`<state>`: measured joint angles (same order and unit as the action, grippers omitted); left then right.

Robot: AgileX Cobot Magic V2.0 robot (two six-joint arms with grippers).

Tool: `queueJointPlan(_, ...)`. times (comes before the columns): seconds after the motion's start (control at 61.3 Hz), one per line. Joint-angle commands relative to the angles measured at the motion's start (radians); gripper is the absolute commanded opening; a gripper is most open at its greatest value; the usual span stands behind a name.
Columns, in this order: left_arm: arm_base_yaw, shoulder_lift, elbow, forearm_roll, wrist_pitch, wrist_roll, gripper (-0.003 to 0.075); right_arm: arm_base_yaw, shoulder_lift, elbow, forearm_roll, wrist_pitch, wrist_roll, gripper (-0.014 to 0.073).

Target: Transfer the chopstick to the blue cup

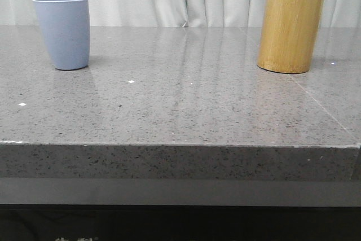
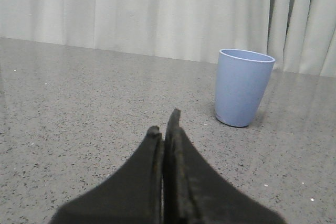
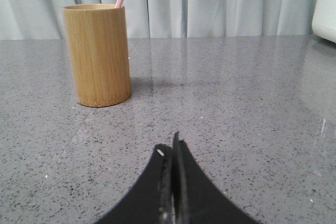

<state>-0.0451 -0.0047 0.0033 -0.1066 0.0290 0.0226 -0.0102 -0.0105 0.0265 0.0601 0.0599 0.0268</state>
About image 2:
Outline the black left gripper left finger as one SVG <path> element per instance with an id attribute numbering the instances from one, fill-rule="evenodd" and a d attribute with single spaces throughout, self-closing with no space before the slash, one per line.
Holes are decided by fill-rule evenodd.
<path id="1" fill-rule="evenodd" d="M 61 206 L 50 223 L 162 223 L 163 154 L 162 133 L 151 126 L 112 176 Z"/>

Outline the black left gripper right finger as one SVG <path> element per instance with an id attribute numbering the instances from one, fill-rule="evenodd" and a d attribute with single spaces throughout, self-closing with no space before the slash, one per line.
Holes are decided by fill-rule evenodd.
<path id="1" fill-rule="evenodd" d="M 165 223 L 285 223 L 218 174 L 180 126 L 174 109 L 164 141 Z"/>

